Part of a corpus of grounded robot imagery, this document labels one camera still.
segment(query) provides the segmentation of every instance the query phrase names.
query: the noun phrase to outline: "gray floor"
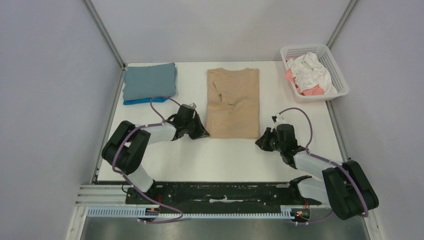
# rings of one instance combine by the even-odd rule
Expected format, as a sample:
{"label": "gray floor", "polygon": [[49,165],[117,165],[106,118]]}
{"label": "gray floor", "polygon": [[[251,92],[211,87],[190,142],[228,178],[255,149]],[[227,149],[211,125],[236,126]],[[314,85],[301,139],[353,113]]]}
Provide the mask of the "gray floor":
{"label": "gray floor", "polygon": [[295,226],[283,219],[188,219],[142,224],[133,218],[88,217],[82,240],[369,240],[364,220],[336,216]]}

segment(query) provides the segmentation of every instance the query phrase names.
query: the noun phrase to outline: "bright blue cloth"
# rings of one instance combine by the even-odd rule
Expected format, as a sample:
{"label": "bright blue cloth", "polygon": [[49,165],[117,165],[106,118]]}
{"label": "bright blue cloth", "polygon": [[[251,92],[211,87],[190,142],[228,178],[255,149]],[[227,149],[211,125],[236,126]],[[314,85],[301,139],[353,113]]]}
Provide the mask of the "bright blue cloth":
{"label": "bright blue cloth", "polygon": [[[127,100],[127,101],[123,101],[124,105],[133,105],[133,104],[145,104],[145,103],[150,103],[150,100],[152,98],[143,98],[143,99],[137,99],[137,100]],[[168,100],[168,98],[166,97],[156,97],[155,99],[153,99],[153,103],[163,103],[166,100]]]}
{"label": "bright blue cloth", "polygon": [[177,69],[175,63],[155,66],[130,66],[123,72],[123,100],[130,104],[148,103],[156,96],[172,97],[176,89]]}

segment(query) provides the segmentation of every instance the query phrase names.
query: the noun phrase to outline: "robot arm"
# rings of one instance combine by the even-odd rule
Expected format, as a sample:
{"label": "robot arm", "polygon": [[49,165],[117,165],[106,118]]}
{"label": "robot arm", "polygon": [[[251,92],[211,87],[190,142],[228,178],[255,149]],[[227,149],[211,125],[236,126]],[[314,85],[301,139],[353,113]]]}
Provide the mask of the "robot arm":
{"label": "robot arm", "polygon": [[[110,165],[113,165],[118,148],[127,135],[136,128],[129,121],[122,121],[112,137],[106,143],[101,156]],[[164,123],[148,125],[134,132],[119,152],[116,167],[141,191],[147,192],[155,180],[149,176],[141,165],[146,147],[163,141],[175,141],[188,134],[191,139],[209,137],[209,133],[203,127],[195,106],[182,104],[177,114],[170,116]]]}
{"label": "robot arm", "polygon": [[264,151],[279,152],[283,162],[290,167],[303,170],[320,179],[302,176],[290,181],[290,188],[296,195],[330,205],[342,220],[360,215],[364,212],[364,207],[353,183],[344,173],[347,172],[363,196],[367,209],[378,207],[379,199],[356,161],[349,160],[342,163],[341,167],[344,169],[342,171],[328,162],[318,160],[314,154],[309,154],[305,147],[298,145],[292,125],[283,121],[280,115],[272,119],[274,127],[268,127],[263,136],[256,141],[256,145]]}

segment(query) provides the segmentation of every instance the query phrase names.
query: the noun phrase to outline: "pink cloth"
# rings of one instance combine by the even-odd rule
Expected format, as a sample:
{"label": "pink cloth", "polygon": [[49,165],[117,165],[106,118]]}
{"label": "pink cloth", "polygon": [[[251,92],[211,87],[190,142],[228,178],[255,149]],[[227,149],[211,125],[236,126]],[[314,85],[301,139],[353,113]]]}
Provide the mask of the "pink cloth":
{"label": "pink cloth", "polygon": [[316,85],[313,88],[306,89],[303,92],[301,92],[299,86],[296,84],[296,78],[292,76],[292,70],[291,69],[289,69],[285,73],[284,78],[286,80],[290,81],[290,82],[294,82],[294,85],[296,86],[296,90],[300,95],[313,96],[313,95],[323,95],[324,94],[324,89],[322,89],[319,85]]}

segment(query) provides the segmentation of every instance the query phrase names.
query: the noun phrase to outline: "gray-blue folded fabric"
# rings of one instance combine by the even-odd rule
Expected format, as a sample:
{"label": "gray-blue folded fabric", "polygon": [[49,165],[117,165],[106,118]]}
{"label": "gray-blue folded fabric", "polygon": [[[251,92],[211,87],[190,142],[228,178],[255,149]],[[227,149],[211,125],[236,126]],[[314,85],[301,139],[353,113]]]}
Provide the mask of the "gray-blue folded fabric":
{"label": "gray-blue folded fabric", "polygon": [[123,72],[123,100],[172,97],[177,93],[176,74],[174,62],[156,66],[129,66]]}

